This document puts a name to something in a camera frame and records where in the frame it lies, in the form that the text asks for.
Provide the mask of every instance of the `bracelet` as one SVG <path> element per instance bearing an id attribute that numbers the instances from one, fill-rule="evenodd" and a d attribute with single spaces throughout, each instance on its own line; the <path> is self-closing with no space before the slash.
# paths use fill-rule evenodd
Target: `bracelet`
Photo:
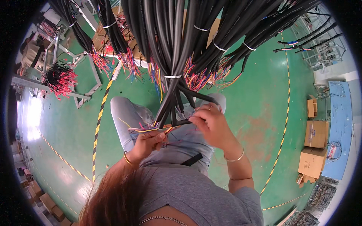
<path id="1" fill-rule="evenodd" d="M 125 158 L 126 162 L 128 162 L 128 164 L 130 164 L 131 166 L 133 166 L 132 163 L 128 160 L 128 158 L 127 158 L 127 156 L 126 156 L 126 152 L 123 152 L 123 157 Z"/>
<path id="2" fill-rule="evenodd" d="M 241 156 L 240 156 L 238 159 L 228 160 L 227 158 L 225 158 L 225 155 L 224 155 L 224 159 L 225 159 L 227 162 L 236 162 L 236 161 L 239 161 L 239 160 L 244 156 L 244 153 L 245 153 L 245 149 L 243 149 L 243 153 L 241 154 Z"/>

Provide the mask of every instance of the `green floor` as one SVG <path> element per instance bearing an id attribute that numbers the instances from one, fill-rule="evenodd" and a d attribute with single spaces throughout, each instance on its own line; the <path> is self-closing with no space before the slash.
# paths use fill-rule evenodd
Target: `green floor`
<path id="1" fill-rule="evenodd" d="M 93 31 L 84 21 L 78 20 L 89 36 Z M 294 40 L 290 30 L 283 32 L 285 40 Z M 226 96 L 225 116 L 231 130 L 244 146 L 253 166 L 255 189 L 261 192 L 277 157 L 285 128 L 288 103 L 288 70 L 285 52 L 273 53 L 280 48 L 272 38 L 259 47 L 249 57 L 243 75 L 224 90 L 212 88 L 203 93 L 220 92 Z M 70 40 L 70 50 L 82 52 L 74 39 Z M 60 58 L 70 57 L 62 54 Z M 306 99 L 315 94 L 313 72 L 301 59 L 300 54 L 288 52 L 290 70 L 290 108 L 286 133 L 279 160 L 273 175 L 261 196 L 261 207 L 268 208 L 285 203 L 305 193 L 300 199 L 280 207 L 263 211 L 265 225 L 273 225 L 294 206 L 303 209 L 314 185 L 303 188 L 295 183 L 298 175 L 299 153 L 303 148 L 307 121 Z M 230 79 L 240 72 L 241 64 L 228 75 Z M 96 81 L 85 60 L 77 66 L 79 75 L 78 92 L 87 92 Z M 122 147 L 110 114 L 109 102 L 114 96 L 129 98 L 132 102 L 144 105 L 155 114 L 159 99 L 150 83 L 125 80 L 121 71 L 113 82 L 105 103 L 100 125 L 96 155 L 96 181 L 122 157 Z M 73 98 L 57 100 L 52 94 L 47 99 L 31 98 L 25 89 L 23 101 L 19 104 L 18 126 L 25 145 L 29 146 L 29 156 L 33 158 L 32 173 L 40 186 L 48 192 L 66 216 L 76 221 L 92 183 L 81 177 L 66 165 L 48 144 L 61 157 L 88 178 L 92 178 L 92 152 L 94 134 L 101 102 L 108 78 L 100 74 L 102 87 L 77 109 Z M 216 185 L 227 189 L 227 165 L 221 150 L 216 150 L 209 168 L 209 176 Z"/>

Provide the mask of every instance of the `blue table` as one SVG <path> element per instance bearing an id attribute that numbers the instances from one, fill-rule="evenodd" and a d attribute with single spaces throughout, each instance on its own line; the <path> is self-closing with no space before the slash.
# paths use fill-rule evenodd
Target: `blue table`
<path id="1" fill-rule="evenodd" d="M 348 82 L 329 82 L 331 95 L 331 128 L 328 141 L 328 155 L 322 176 L 341 180 L 347 165 L 352 137 L 352 104 Z"/>

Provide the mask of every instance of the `chain necklace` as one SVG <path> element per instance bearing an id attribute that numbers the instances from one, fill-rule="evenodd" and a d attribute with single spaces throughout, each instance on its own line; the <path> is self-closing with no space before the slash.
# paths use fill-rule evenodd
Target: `chain necklace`
<path id="1" fill-rule="evenodd" d="M 179 223 L 179 224 L 182 225 L 182 226 L 187 226 L 187 224 L 185 224 L 185 223 L 182 222 L 182 221 L 179 221 L 178 219 L 175 219 L 175 218 L 172 218 L 172 217 L 163 217 L 163 216 L 154 216 L 154 217 L 146 218 L 146 219 L 144 219 L 143 221 L 141 221 L 141 222 L 139 223 L 139 225 L 143 224 L 143 223 L 146 222 L 146 221 L 153 220 L 153 219 L 167 219 L 167 220 L 172 220 L 172 221 L 174 221 L 174 222 Z"/>

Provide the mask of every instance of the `light blue jeans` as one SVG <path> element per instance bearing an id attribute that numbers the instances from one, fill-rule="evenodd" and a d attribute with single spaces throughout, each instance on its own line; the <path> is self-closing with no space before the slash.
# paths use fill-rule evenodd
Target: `light blue jeans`
<path id="1" fill-rule="evenodd" d="M 212 93 L 208 96 L 213 97 L 221 106 L 223 113 L 226 111 L 226 98 L 219 93 Z M 196 107 L 208 104 L 207 101 L 196 102 Z M 111 113 L 114 125 L 117 129 L 119 140 L 123 150 L 129 152 L 136 142 L 136 132 L 129 132 L 128 125 L 134 128 L 146 126 L 144 121 L 149 123 L 153 120 L 153 115 L 149 109 L 132 103 L 125 97 L 114 97 L 111 100 Z M 184 115 L 188 118 L 194 112 L 194 109 L 185 104 Z M 193 164 L 191 167 L 207 176 L 207 169 L 210 164 L 214 147 L 210 146 L 204 139 L 202 133 L 197 130 L 194 124 L 182 125 L 168 134 L 168 144 L 159 151 L 153 151 L 141 163 L 140 167 L 150 166 L 160 163 L 181 164 L 189 158 L 201 153 L 203 158 Z"/>

